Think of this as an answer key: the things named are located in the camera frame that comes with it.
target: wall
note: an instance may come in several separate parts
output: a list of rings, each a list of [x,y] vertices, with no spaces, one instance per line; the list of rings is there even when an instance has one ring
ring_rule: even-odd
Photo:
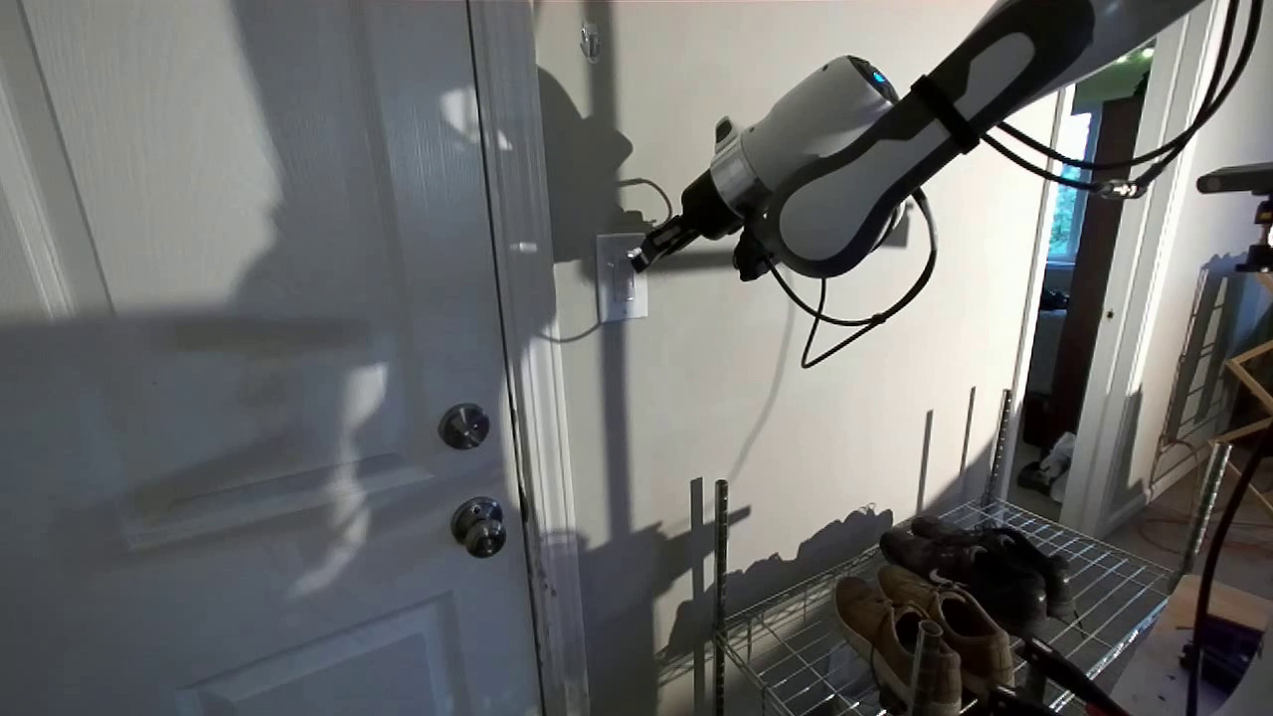
[[[1182,128],[1187,112],[1208,75],[1217,26],[1207,34],[1207,12],[1176,34],[1160,51],[1182,63],[1154,67],[1143,121],[1143,148],[1160,144]],[[1110,268],[1107,328],[1094,352],[1094,377],[1081,406],[1081,433],[1074,446],[1074,482],[1061,521],[1107,535],[1119,531],[1143,503],[1191,478],[1207,458],[1207,441],[1160,441],[1171,423],[1171,396],[1176,358],[1192,331],[1192,300],[1208,268],[1244,254],[1257,238],[1255,197],[1199,197],[1199,177],[1228,163],[1273,161],[1273,16],[1264,12],[1257,57],[1233,99],[1176,161],[1176,167],[1122,214],[1119,254]],[[1262,324],[1270,293],[1255,279],[1236,279],[1236,340]]]
[[[574,472],[584,548],[593,700],[686,711],[655,673],[704,624],[696,482],[732,484],[732,571],[785,580],[846,557],[916,512],[922,418],[926,492],[979,464],[1034,316],[1038,178],[973,150],[926,190],[943,230],[932,291],[886,331],[805,373],[809,324],[772,283],[744,285],[728,243],[653,275],[641,324],[598,328],[593,238],[666,214],[649,189],[707,167],[711,128],[752,124],[822,59],[855,51],[900,87],[936,67],[991,0],[540,0],[537,59],[558,243]],[[1049,133],[1056,104],[1018,124]],[[878,309],[922,268],[922,230],[834,283],[834,309]]]

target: white door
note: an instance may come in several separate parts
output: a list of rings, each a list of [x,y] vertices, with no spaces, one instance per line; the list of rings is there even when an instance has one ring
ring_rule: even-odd
[[[537,711],[464,0],[0,6],[106,300],[0,324],[0,711]]]

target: robotic arm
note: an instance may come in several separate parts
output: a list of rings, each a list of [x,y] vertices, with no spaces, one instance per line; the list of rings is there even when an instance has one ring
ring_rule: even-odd
[[[633,251],[645,272],[691,238],[739,235],[744,279],[862,262],[890,211],[1021,104],[1147,43],[1201,0],[999,0],[912,95],[842,57],[719,144],[682,214]]]

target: doorknob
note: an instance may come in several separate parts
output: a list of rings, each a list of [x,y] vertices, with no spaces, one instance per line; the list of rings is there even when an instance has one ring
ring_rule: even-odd
[[[443,441],[455,446],[455,450],[475,450],[487,441],[491,433],[491,418],[481,415],[481,406],[475,401],[459,401],[443,415],[443,426],[438,426]]]
[[[448,535],[464,547],[476,561],[504,548],[504,511],[492,499],[475,499],[448,517]]]

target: wire shelf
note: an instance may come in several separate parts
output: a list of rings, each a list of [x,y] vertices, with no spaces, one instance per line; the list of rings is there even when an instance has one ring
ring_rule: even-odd
[[[1125,650],[1154,624],[1154,616],[1171,600],[1164,571],[1103,541],[1079,539],[1028,511],[954,511],[943,517],[954,527],[1009,527],[1028,535],[1041,553],[1061,553],[1072,561],[1072,616],[1048,622],[1038,638],[1079,669],[1086,669],[1086,678],[1094,681],[1103,681],[1110,666],[1125,655]],[[772,711],[878,711],[874,678],[841,639],[828,609],[828,592],[834,590],[834,580],[873,567],[878,567],[874,548],[728,616],[728,655],[759,687]],[[1049,711],[1068,711],[1072,694],[1048,687],[1041,706],[1049,706]]]

